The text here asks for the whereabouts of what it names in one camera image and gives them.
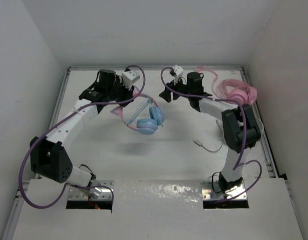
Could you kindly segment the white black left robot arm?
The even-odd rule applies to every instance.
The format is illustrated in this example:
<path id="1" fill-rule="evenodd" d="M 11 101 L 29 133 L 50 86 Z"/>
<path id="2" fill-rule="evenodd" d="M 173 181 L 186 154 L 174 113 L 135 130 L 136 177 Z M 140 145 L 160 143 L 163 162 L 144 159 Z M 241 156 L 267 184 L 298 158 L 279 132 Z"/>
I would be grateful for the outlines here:
<path id="1" fill-rule="evenodd" d="M 121 75 L 108 69 L 99 70 L 96 80 L 79 95 L 61 124 L 45 136 L 32 139 L 31 170 L 58 183 L 83 188 L 89 186 L 93 175 L 75 167 L 67 152 L 79 132 L 108 103 L 116 102 L 121 106 L 129 104 L 133 97 L 133 84 L 139 78 L 139 73 L 129 68 Z"/>

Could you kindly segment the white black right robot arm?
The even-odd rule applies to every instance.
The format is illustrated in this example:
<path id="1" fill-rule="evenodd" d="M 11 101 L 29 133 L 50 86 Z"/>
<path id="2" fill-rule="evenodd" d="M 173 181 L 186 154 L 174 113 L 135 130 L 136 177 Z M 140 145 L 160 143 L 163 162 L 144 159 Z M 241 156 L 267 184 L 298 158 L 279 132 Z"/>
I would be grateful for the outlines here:
<path id="1" fill-rule="evenodd" d="M 243 167 L 247 164 L 247 149 L 253 148 L 262 135 L 252 109 L 253 101 L 237 95 L 230 99 L 215 98 L 204 91 L 202 73 L 192 71 L 183 82 L 182 73 L 177 73 L 171 67 L 167 69 L 173 80 L 163 82 L 165 89 L 159 96 L 168 103 L 179 97 L 187 98 L 193 109 L 220 121 L 228 152 L 225 165 L 219 173 L 218 186 L 225 193 L 240 185 Z"/>

